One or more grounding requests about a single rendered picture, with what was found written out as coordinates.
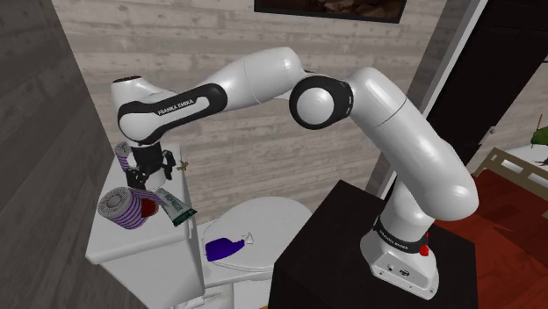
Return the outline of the small red object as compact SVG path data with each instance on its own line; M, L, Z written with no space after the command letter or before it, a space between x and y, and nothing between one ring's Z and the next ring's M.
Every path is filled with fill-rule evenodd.
M142 198L141 199L141 217L147 218L155 215L158 212L158 204L151 199Z

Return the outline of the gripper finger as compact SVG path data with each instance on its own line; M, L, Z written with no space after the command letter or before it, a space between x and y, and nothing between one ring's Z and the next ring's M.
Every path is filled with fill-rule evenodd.
M169 150L163 150L161 167L167 180L172 179L172 171L175 166L176 161L173 154Z
M148 174L138 169L127 169L125 171L127 186L136 190L145 190L145 183Z

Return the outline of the blue tube with white cap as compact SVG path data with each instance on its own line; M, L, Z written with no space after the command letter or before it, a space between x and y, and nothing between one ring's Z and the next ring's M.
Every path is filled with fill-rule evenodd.
M208 262L214 262L231 256L254 242L251 233L243 235L239 241L231 241L228 238L219 238L205 244L205 256Z

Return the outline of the large purple striped paper roll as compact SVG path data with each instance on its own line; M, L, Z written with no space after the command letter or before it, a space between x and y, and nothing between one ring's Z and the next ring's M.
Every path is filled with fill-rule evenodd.
M128 230L136 229L151 217L141 217L141 199L142 197L126 187L114 188L101 197L97 212L118 226Z

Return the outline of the dark framed wall picture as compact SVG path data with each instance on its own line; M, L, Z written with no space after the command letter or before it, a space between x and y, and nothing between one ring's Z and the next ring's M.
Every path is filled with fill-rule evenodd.
M407 0L254 0L254 11L398 24Z

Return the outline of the green and white tube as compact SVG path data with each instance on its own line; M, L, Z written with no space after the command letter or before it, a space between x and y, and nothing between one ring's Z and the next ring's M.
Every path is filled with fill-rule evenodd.
M180 226L187 219L191 218L197 213L196 210L191 208L185 202L181 201L168 191L162 188L158 188L155 191L156 196L160 200L160 205L168 215L169 219L174 226Z

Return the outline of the dark door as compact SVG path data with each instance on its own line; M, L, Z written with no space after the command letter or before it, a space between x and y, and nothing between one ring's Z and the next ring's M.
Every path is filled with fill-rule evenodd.
M548 0L488 0L429 123L467 164L548 56Z

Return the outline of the green plant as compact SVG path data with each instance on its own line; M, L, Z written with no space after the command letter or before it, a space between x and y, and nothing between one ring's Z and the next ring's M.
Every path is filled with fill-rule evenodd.
M535 145L544 145L548 146L548 126L541 127L543 115L540 115L539 121L537 123L537 130L533 133L530 139L530 147Z

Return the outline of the black robot stand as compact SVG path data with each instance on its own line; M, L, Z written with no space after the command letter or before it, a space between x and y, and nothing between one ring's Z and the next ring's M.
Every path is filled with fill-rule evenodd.
M475 246L429 230L440 284L424 300L376 278L360 250L385 203L339 181L274 264L268 309L479 309Z

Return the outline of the white toilet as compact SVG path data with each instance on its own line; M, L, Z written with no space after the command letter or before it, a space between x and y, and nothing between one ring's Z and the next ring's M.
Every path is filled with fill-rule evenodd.
M147 191L127 186L115 156L101 197L126 187L151 198L158 212L144 225L125 229L97 211L86 258L100 265L147 309L260 309L268 304L275 261L311 217L289 198L262 197L242 202L219 218L201 225L191 217L174 226L154 189L162 188L191 207L181 154L177 145L164 147L176 161L172 179L152 175ZM224 259L208 262L205 244L219 238L239 241L251 233L252 244Z

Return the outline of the small purple striped paper roll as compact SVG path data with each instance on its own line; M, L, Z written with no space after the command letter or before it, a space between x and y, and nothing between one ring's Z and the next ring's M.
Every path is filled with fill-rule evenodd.
M132 169L133 166L128 162L127 158L132 153L131 147L125 142L122 141L118 143L113 148L114 154L117 157L119 161L119 165L123 171L127 171L129 169Z

